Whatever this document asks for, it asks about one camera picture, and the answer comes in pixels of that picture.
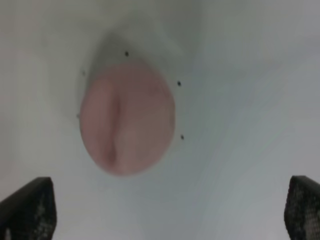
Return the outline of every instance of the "white wall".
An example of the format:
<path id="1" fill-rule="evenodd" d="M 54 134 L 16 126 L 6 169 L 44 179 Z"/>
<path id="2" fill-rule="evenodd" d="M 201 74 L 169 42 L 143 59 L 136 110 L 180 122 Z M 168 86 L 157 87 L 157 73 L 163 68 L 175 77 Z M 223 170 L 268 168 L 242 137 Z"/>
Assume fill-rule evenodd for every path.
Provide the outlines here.
<path id="1" fill-rule="evenodd" d="M 320 182 L 319 9 L 317 0 L 0 1 L 0 199 L 51 176 L 57 240 L 288 239 L 291 175 Z M 76 84 L 96 43 L 132 15 L 159 27 L 160 43 L 143 45 L 168 81 L 182 81 L 185 140 L 144 174 L 115 178 L 82 145 Z"/>

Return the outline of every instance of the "white surface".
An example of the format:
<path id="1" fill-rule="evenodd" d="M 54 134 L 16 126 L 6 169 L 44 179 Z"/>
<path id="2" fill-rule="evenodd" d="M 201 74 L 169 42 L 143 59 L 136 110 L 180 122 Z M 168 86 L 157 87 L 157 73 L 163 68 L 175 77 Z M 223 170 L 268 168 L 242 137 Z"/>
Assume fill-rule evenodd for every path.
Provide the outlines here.
<path id="1" fill-rule="evenodd" d="M 291 175 L 320 182 L 319 9 L 317 0 L 0 1 L 0 198 L 51 176 L 56 240 L 288 239 Z M 82 145 L 76 81 L 99 39 L 133 13 L 161 40 L 133 36 L 182 81 L 185 140 L 150 171 L 115 178 Z"/>

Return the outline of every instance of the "black textured block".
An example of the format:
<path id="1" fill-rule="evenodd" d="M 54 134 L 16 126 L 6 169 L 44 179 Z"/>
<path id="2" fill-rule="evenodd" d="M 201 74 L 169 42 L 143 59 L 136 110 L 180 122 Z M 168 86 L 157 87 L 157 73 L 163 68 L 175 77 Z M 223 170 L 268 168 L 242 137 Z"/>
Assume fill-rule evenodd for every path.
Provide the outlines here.
<path id="1" fill-rule="evenodd" d="M 293 176 L 284 222 L 291 240 L 320 240 L 320 185 L 306 176 Z"/>
<path id="2" fill-rule="evenodd" d="M 50 240 L 56 225 L 49 177 L 36 178 L 0 203 L 0 240 Z"/>

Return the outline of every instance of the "pink oval object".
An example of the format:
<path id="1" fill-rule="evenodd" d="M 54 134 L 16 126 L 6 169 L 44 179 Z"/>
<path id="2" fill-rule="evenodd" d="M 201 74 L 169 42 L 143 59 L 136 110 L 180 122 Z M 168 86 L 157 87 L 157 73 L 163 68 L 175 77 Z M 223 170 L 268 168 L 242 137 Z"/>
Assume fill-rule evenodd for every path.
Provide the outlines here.
<path id="1" fill-rule="evenodd" d="M 107 68 L 89 87 L 80 111 L 83 143 L 114 175 L 158 162 L 175 130 L 175 101 L 166 81 L 142 63 Z"/>

